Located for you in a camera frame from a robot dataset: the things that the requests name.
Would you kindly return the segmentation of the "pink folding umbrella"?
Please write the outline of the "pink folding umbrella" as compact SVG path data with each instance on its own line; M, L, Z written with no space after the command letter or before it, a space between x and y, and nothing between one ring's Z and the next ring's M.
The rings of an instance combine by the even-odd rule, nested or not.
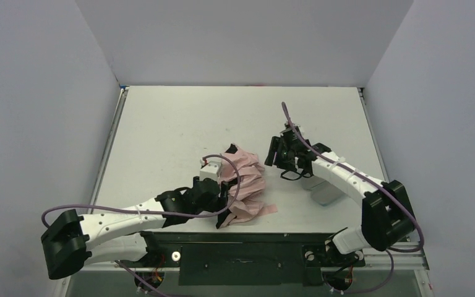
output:
M276 213L277 206L262 199L267 183L263 177L265 168L260 164L258 155L231 144L223 156L220 181L230 186L229 209L222 213L216 227L224 228Z

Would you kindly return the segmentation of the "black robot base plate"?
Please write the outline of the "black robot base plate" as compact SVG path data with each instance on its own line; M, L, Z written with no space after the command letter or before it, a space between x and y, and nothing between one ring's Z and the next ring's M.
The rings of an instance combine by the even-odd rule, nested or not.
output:
M134 268L178 269L179 285L319 286L363 267L360 253L326 247L328 233L142 232L146 255Z

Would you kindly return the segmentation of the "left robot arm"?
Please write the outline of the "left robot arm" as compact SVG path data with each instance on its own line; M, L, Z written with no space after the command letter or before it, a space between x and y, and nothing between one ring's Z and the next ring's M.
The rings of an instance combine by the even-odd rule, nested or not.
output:
M93 214L79 214L79 205L61 205L48 223L41 244L51 280L69 277L86 265L111 260L137 262L150 251L142 232L182 225L194 218L216 217L221 226L228 213L229 192L236 180L217 182L194 178L192 187L162 192L155 198L124 209L88 205Z

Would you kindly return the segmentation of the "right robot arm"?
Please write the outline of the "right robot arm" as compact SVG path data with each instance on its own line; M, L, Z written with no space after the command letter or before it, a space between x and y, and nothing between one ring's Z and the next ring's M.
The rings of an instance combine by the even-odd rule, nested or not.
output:
M293 173L316 203L328 206L349 197L361 209L361 224L344 227L324 242L325 258L333 265L361 260L364 248L391 250L417 228L405 186L359 171L324 144L310 144L299 127L289 125L273 136L265 165L279 168L281 179Z

